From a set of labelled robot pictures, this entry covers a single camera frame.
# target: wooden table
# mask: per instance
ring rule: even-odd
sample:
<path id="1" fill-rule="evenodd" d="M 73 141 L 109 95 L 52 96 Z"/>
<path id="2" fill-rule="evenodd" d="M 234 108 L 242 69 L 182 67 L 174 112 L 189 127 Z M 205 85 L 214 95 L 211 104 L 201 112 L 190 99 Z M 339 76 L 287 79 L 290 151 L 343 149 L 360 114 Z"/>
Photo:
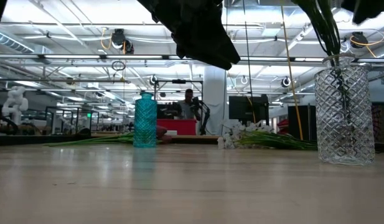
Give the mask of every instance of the wooden table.
<path id="1" fill-rule="evenodd" d="M 384 223 L 384 154 L 167 145 L 0 147 L 0 224 Z"/>

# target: glass vase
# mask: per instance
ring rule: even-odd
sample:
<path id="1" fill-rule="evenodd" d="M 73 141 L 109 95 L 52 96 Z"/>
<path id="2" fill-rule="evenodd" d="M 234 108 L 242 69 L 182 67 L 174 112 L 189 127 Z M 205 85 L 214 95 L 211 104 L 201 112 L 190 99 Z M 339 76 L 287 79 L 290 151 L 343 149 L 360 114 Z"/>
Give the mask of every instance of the glass vase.
<path id="1" fill-rule="evenodd" d="M 157 102 L 153 94 L 141 93 L 135 103 L 134 147 L 156 146 Z"/>
<path id="2" fill-rule="evenodd" d="M 324 59 L 315 75 L 317 147 L 323 162 L 366 165 L 374 161 L 370 66 L 351 66 L 352 54 Z"/>

